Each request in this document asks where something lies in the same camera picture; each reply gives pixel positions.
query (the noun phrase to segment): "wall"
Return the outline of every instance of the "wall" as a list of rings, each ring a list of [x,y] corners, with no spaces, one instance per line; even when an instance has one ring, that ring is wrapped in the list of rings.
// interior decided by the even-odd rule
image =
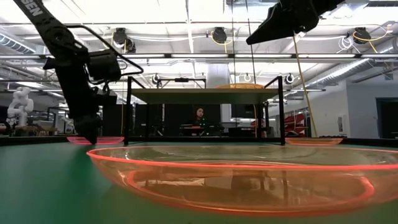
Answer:
[[[379,138],[376,98],[397,98],[397,85],[347,85],[352,138]]]
[[[345,133],[349,137],[350,126],[346,82],[342,81],[337,86],[327,86],[325,89],[326,91],[324,92],[312,92],[308,94],[318,136],[342,135],[338,130],[338,117],[345,114],[343,123],[346,128]],[[306,100],[288,101],[287,105],[285,105],[285,113],[306,107]],[[270,116],[278,114],[279,109],[277,106],[270,109]],[[312,136],[315,136],[314,128],[312,128]]]

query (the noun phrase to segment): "green table surface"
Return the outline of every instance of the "green table surface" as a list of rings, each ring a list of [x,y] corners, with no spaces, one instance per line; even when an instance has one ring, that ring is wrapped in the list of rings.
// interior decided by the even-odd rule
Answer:
[[[349,213],[301,218],[240,217],[170,208],[135,197],[106,180],[86,155],[92,148],[70,143],[0,147],[0,223],[398,223],[398,200]]]

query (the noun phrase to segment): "ceiling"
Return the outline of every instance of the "ceiling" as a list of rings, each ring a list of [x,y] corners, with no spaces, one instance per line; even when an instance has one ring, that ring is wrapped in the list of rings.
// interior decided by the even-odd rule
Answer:
[[[185,53],[185,54],[293,54],[295,52],[291,38],[274,40],[261,44],[247,45],[245,40],[250,33],[267,18],[268,9],[275,1],[249,0],[248,8],[244,1],[236,1],[233,10],[225,0],[43,0],[47,9],[61,22],[66,24],[84,24],[92,28],[105,40],[111,41],[112,33],[117,27],[125,27],[127,34],[136,44],[138,54]],[[0,33],[12,35],[18,41],[30,46],[43,46],[35,27],[16,6],[14,1],[0,1]],[[355,27],[365,27],[373,38],[374,45],[385,42],[396,36],[397,7],[360,7],[357,10],[342,5],[338,10],[325,16],[319,25],[308,32],[298,43],[299,53],[344,54],[366,52],[371,50],[369,44],[353,44],[342,49],[341,41],[347,32],[352,33]],[[217,45],[210,37],[215,27],[224,27],[230,44]],[[91,51],[105,49],[105,46],[85,30],[74,29],[72,32]],[[0,54],[18,54],[1,46]],[[54,79],[52,71],[45,73],[42,63],[33,60],[8,60],[38,74],[42,79]],[[151,78],[154,74],[161,77],[195,77],[207,76],[209,61],[185,60],[170,64],[170,59],[142,61],[145,72],[136,78],[146,87],[153,87]],[[256,74],[258,83],[265,85],[279,74],[299,74],[299,68],[293,62],[225,62],[228,64],[231,79],[246,82],[244,77]],[[302,63],[305,77],[315,77],[336,63]],[[113,88],[126,89],[123,83],[111,85]],[[170,83],[173,88],[199,88],[194,83]]]

